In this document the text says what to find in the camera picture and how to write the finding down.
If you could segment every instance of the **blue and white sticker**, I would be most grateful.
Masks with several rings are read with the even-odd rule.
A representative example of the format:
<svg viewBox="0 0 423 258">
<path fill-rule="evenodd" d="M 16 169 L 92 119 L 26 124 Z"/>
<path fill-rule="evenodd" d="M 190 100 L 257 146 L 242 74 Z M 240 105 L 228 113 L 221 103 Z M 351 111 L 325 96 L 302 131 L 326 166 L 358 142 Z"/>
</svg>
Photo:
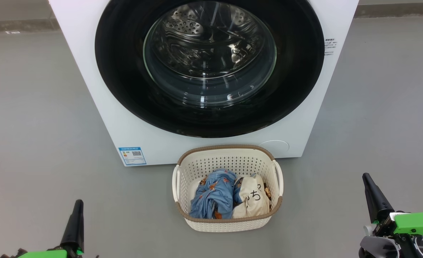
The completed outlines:
<svg viewBox="0 0 423 258">
<path fill-rule="evenodd" d="M 126 166 L 146 165 L 146 160 L 140 147 L 119 148 L 119 152 Z"/>
</svg>

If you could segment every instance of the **white washing machine body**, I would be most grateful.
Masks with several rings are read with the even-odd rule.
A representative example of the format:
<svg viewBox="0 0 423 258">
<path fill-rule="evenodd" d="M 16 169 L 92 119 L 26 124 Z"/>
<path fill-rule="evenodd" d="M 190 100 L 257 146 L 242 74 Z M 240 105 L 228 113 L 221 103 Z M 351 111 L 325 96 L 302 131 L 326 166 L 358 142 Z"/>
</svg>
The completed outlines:
<svg viewBox="0 0 423 258">
<path fill-rule="evenodd" d="M 176 163 L 210 145 L 261 145 L 276 158 L 301 157 L 326 94 L 358 0 L 310 0 L 325 40 L 324 62 L 310 94 L 287 116 L 235 137 L 200 138 L 160 129 L 134 115 L 108 89 L 95 57 L 95 35 L 109 0 L 49 0 L 95 105 L 125 166 Z"/>
</svg>

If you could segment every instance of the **blue cloth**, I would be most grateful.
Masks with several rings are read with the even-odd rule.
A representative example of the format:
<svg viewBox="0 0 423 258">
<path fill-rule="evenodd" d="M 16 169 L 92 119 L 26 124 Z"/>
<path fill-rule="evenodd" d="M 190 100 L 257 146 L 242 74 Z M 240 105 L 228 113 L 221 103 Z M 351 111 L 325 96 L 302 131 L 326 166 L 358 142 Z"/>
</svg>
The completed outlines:
<svg viewBox="0 0 423 258">
<path fill-rule="evenodd" d="M 198 186 L 189 215 L 197 219 L 231 219 L 235 181 L 236 175 L 230 170 L 210 173 Z"/>
</svg>

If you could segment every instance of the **white handle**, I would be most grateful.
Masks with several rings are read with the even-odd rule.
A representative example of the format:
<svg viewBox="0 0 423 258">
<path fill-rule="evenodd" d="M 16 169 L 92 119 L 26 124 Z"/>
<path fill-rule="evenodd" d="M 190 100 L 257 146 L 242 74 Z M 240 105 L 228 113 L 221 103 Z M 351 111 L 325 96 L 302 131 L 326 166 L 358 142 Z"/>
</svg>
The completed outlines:
<svg viewBox="0 0 423 258">
<path fill-rule="evenodd" d="M 173 170 L 172 176 L 172 191 L 173 191 L 173 199 L 175 202 L 178 201 L 178 189 L 179 189 L 179 182 L 180 182 L 180 174 L 178 173 L 180 165 L 177 165 Z"/>
<path fill-rule="evenodd" d="M 273 165 L 275 165 L 275 171 L 278 174 L 278 189 L 280 190 L 280 196 L 283 196 L 283 188 L 285 187 L 284 186 L 285 183 L 283 181 L 282 168 L 280 168 L 280 165 L 275 160 L 273 160 Z"/>
</svg>

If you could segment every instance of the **brown basket rim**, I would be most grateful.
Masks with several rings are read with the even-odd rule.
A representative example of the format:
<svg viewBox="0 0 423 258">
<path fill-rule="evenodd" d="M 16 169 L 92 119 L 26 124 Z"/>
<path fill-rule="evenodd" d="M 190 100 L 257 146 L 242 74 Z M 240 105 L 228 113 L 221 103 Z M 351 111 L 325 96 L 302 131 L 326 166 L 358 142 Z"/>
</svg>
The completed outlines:
<svg viewBox="0 0 423 258">
<path fill-rule="evenodd" d="M 222 149 L 254 149 L 259 150 L 261 152 L 264 152 L 267 154 L 267 156 L 270 158 L 270 160 L 275 160 L 273 155 L 266 149 L 256 146 L 256 145 L 216 145 L 216 146 L 209 146 L 209 147 L 200 147 L 195 148 L 192 150 L 187 151 L 184 153 L 180 159 L 178 160 L 177 165 L 181 165 L 181 162 L 186 158 L 188 155 L 195 153 L 195 152 L 202 152 L 202 151 L 211 151 L 211 150 L 222 150 Z M 192 222 L 199 222 L 199 223 L 235 223 L 235 222 L 245 222 L 245 221 L 253 221 L 258 219 L 267 219 L 268 217 L 271 217 L 275 212 L 280 209 L 280 206 L 282 205 L 283 196 L 278 197 L 277 205 L 269 212 L 263 215 L 259 216 L 253 216 L 253 217 L 247 217 L 247 218 L 238 218 L 238 219 L 197 219 L 189 216 L 189 214 L 185 213 L 181 209 L 181 205 L 178 201 L 175 202 L 177 209 L 179 213 L 184 217 L 184 219 L 187 219 Z"/>
</svg>

